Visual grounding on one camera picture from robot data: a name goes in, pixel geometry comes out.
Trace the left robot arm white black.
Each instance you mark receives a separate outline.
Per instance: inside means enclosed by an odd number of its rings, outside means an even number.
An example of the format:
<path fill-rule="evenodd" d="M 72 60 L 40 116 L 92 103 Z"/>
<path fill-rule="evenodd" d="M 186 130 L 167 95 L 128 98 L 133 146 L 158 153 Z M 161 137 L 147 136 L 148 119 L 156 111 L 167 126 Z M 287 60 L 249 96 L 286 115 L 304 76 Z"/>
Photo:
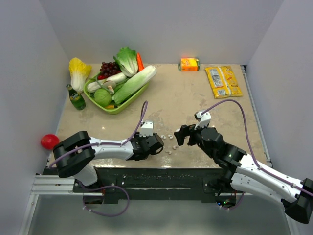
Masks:
<path fill-rule="evenodd" d="M 160 153 L 163 148 L 163 140 L 157 133 L 144 137 L 136 132 L 130 140 L 106 141 L 90 137 L 87 131 L 79 131 L 55 145 L 54 161 L 49 168 L 56 165 L 60 178 L 74 177 L 90 192 L 96 192 L 101 188 L 101 180 L 90 163 L 92 160 L 141 161 Z"/>

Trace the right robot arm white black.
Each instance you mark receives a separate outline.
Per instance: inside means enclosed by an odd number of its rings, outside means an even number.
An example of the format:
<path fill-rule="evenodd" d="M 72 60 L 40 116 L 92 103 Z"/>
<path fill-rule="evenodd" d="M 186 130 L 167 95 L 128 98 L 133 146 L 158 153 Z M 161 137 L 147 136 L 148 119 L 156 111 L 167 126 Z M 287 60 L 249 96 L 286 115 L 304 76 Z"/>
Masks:
<path fill-rule="evenodd" d="M 183 125 L 174 133 L 179 146 L 196 145 L 223 169 L 218 187 L 223 192 L 232 189 L 262 197 L 281 205 L 286 215 L 297 222 L 307 224 L 313 212 L 313 182 L 287 176 L 255 161 L 244 150 L 223 140 L 212 127 L 196 128 Z"/>

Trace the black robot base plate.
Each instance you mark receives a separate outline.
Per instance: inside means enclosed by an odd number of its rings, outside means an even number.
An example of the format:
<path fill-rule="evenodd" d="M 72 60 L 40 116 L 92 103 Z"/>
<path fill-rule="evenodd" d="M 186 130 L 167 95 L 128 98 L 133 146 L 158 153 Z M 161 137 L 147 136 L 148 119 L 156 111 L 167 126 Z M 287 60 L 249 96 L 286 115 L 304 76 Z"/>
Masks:
<path fill-rule="evenodd" d="M 75 193 L 103 196 L 104 203 L 118 200 L 190 200 L 233 207 L 240 192 L 219 186 L 223 170 L 213 168 L 99 168 L 99 182 L 84 189 L 74 182 Z"/>

